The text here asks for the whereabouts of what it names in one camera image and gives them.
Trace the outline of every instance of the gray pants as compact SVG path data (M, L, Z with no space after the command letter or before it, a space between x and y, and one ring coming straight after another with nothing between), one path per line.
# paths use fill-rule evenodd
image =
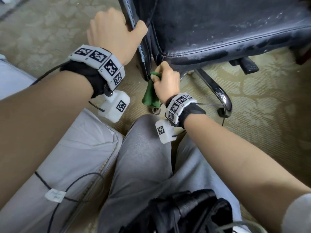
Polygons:
M173 192L213 189L228 200L233 220L240 221L239 201L217 176L188 135L181 141L175 173L171 165L171 144L162 144L156 131L156 115L138 118L121 146L108 200L100 216L98 232L119 232L149 200Z

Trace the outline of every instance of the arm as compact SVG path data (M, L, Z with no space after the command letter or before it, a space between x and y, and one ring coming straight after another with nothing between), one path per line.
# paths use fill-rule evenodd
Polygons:
M129 32L114 9L91 20L89 44L112 52L126 65L147 28ZM0 209L36 171L93 94L88 80L63 71L0 101Z
M179 74L167 62L152 75L159 99L180 93ZM202 155L237 199L271 232L280 232L289 205L311 189L263 151L203 114L190 114L184 127Z

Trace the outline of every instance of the patterned carpet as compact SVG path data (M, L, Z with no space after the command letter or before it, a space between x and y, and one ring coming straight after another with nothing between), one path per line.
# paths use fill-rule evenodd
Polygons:
M0 23L0 54L39 77L86 43L89 20L97 11L109 7L119 8L118 1L30 0ZM311 62L296 65L286 48L252 59L260 71L251 75L243 74L238 66L229 63L204 68L233 102L233 113L225 121L225 127L311 185ZM135 119L149 113L141 103L147 82L136 65L133 59L125 67L126 77L118 87L131 98L128 109L116 124L107 122L123 134ZM181 89L198 102L217 102L196 74L187 75ZM95 98L93 102L101 105L103 99ZM96 109L89 109L97 114ZM208 116L221 122L216 108L205 106L204 109ZM94 232L95 225L91 223L85 232Z

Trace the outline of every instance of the chair seat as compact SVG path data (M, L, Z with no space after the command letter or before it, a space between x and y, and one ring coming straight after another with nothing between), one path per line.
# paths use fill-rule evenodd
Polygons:
M157 0L152 53L185 71L311 41L301 0Z

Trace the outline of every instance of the hand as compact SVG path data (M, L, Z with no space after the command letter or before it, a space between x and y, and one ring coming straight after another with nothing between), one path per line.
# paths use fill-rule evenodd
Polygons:
M165 104L170 97L180 93L180 75L179 72L173 71L166 61L163 61L155 71L162 73L161 80L156 75L151 75L155 93Z
M124 15L114 8L98 12L90 24L87 30L89 44L109 50L122 65L131 61L148 30L139 20L135 29L128 31Z

